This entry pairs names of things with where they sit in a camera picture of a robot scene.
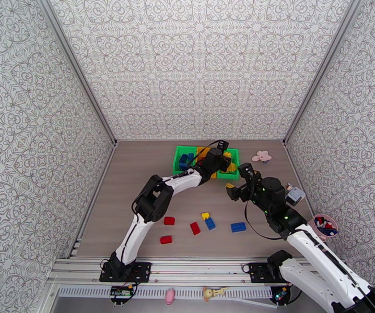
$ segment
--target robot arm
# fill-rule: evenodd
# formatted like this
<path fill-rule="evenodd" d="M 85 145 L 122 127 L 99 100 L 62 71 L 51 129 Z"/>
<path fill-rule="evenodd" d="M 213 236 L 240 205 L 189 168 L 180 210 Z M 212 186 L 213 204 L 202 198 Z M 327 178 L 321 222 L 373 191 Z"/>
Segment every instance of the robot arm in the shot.
<path fill-rule="evenodd" d="M 232 200 L 251 200 L 265 214 L 269 226 L 295 247 L 318 271 L 322 279 L 304 269 L 284 250 L 267 260 L 273 275 L 293 283 L 329 313 L 375 312 L 375 287 L 355 274 L 322 242 L 306 220 L 286 201 L 295 206 L 298 200 L 286 196 L 280 181 L 262 178 L 250 163 L 238 167 L 246 184 L 237 188 L 227 184 Z"/>
<path fill-rule="evenodd" d="M 191 187 L 207 182 L 218 170 L 226 171 L 231 158 L 225 157 L 228 143 L 219 140 L 216 148 L 211 148 L 206 157 L 186 171 L 170 177 L 153 175 L 133 202 L 134 218 L 121 245 L 103 264 L 100 281 L 134 280 L 134 262 L 138 250 L 149 229 L 167 211 L 171 198 Z"/>

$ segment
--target wall panel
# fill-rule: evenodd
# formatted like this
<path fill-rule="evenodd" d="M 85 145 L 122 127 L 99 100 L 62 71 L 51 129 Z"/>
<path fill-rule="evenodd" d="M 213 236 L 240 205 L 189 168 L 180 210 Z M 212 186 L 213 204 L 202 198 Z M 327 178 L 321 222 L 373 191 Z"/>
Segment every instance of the wall panel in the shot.
<path fill-rule="evenodd" d="M 365 0 L 288 149 L 316 212 L 339 223 L 334 250 L 375 284 L 375 0 Z"/>
<path fill-rule="evenodd" d="M 0 0 L 0 312 L 32 312 L 112 143 L 35 0 Z"/>
<path fill-rule="evenodd" d="M 118 139 L 273 139 L 349 0 L 51 2 Z"/>

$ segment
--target pink bowl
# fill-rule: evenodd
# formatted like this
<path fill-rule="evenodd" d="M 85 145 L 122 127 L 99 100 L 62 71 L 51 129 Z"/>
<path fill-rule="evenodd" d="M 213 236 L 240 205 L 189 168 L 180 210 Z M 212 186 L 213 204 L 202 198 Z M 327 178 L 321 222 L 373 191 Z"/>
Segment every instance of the pink bowl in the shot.
<path fill-rule="evenodd" d="M 317 214 L 317 215 L 314 216 L 314 218 L 311 221 L 309 221 L 309 225 L 312 227 L 314 232 L 318 235 L 318 237 L 323 242 L 325 242 L 327 240 L 327 238 L 335 237 L 335 236 L 337 236 L 337 234 L 335 234 L 333 236 L 326 236 L 318 230 L 317 226 L 315 225 L 315 218 L 320 217 L 320 216 L 324 217 L 324 219 L 327 220 L 328 222 L 331 222 L 333 224 L 334 228 L 337 229 L 337 230 L 338 230 L 338 225 L 335 222 L 335 220 L 333 220 L 330 216 L 325 215 L 325 214 Z"/>

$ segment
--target wooden table surface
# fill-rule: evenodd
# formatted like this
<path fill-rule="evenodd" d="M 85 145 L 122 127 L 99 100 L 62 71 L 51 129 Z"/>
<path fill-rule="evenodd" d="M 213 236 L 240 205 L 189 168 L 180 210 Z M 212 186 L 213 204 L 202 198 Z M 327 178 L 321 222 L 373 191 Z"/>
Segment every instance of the wooden table surface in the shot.
<path fill-rule="evenodd" d="M 121 141 L 104 179 L 98 199 L 83 234 L 77 256 L 109 257 L 124 238 L 133 218 L 131 203 L 148 179 L 158 174 L 172 175 L 172 162 L 176 146 L 206 146 L 209 141 Z M 257 150 L 268 150 L 270 162 L 252 162 L 263 177 L 273 176 L 283 185 L 298 186 L 292 167 L 280 141 L 230 141 L 230 148 L 239 150 L 240 163 L 251 162 Z M 299 255 L 283 240 L 266 240 L 257 236 L 246 224 L 245 232 L 232 233 L 230 224 L 245 222 L 245 203 L 233 202 L 226 194 L 225 183 L 230 180 L 211 179 L 196 188 L 174 196 L 166 216 L 175 217 L 175 226 L 164 226 L 158 221 L 149 231 L 139 250 L 139 257 L 266 257 L 284 249 Z M 236 186 L 243 179 L 232 182 Z M 306 201 L 296 209 L 310 219 Z M 266 223 L 263 212 L 250 203 L 248 217 L 261 234 L 278 237 Z M 209 231 L 201 218 L 209 212 L 216 228 Z M 190 223 L 197 222 L 201 233 L 193 236 Z M 171 235 L 173 243 L 160 244 L 160 237 Z"/>

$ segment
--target small figurine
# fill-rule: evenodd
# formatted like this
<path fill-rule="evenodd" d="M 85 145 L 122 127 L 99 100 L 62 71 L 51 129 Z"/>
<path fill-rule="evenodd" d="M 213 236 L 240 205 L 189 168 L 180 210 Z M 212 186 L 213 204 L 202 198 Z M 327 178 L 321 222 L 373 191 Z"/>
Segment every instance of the small figurine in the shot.
<path fill-rule="evenodd" d="M 221 289 L 208 289 L 207 287 L 204 287 L 204 300 L 206 302 L 208 302 L 209 299 L 214 297 L 214 296 L 224 295 L 226 289 L 228 289 L 228 288 L 223 287 Z"/>
<path fill-rule="evenodd" d="M 258 151 L 257 155 L 251 158 L 252 161 L 257 162 L 258 160 L 262 161 L 263 164 L 266 164 L 272 159 L 272 156 L 269 155 L 268 151 Z"/>
<path fill-rule="evenodd" d="M 175 294 L 176 292 L 174 291 L 173 288 L 167 290 L 166 292 L 166 304 L 167 305 L 170 305 L 173 303 Z"/>

